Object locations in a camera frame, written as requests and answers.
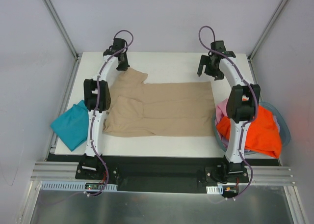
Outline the beige t shirt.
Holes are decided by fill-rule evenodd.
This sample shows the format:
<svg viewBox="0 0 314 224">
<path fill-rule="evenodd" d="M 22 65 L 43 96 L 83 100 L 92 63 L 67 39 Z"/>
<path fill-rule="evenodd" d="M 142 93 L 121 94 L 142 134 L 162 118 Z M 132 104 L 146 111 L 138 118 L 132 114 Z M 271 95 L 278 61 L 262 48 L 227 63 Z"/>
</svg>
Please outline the beige t shirt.
<svg viewBox="0 0 314 224">
<path fill-rule="evenodd" d="M 210 82 L 146 83 L 132 68 L 110 87 L 103 132 L 116 137 L 212 137 L 215 111 Z"/>
</svg>

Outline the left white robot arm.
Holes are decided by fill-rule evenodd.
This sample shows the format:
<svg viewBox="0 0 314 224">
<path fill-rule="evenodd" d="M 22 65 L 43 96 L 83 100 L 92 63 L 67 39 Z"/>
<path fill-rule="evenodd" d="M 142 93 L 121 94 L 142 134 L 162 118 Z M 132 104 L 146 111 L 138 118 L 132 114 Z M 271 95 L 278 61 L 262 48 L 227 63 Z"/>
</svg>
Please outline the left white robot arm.
<svg viewBox="0 0 314 224">
<path fill-rule="evenodd" d="M 94 157 L 102 154 L 101 142 L 103 123 L 111 105 L 109 88 L 119 73 L 127 71 L 128 44 L 122 38 L 113 38 L 113 44 L 103 53 L 103 62 L 96 75 L 84 80 L 84 103 L 88 109 L 88 135 L 85 149 L 86 156 Z"/>
</svg>

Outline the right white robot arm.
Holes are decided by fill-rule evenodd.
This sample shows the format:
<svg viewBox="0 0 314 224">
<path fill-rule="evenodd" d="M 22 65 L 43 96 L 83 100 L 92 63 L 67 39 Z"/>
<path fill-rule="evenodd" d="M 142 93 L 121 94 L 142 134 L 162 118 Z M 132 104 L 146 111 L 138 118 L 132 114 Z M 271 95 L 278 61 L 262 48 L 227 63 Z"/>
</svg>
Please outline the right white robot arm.
<svg viewBox="0 0 314 224">
<path fill-rule="evenodd" d="M 210 47 L 200 43 L 209 52 L 201 56 L 197 75 L 206 74 L 216 81 L 226 78 L 231 87 L 226 106 L 231 132 L 225 157 L 229 163 L 242 163 L 249 126 L 257 119 L 261 89 L 241 74 L 234 52 L 227 51 L 223 41 L 213 41 Z"/>
</svg>

